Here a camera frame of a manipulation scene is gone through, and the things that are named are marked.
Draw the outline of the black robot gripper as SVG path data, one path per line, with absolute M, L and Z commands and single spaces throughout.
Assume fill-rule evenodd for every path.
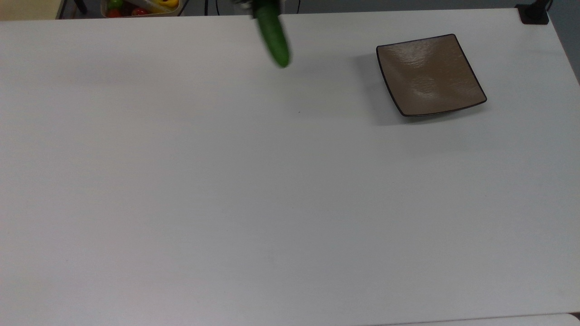
M 253 6 L 253 0 L 232 0 L 232 3 L 242 10 L 250 10 Z M 284 14 L 285 12 L 285 1 L 284 0 L 276 0 L 277 3 L 277 15 Z

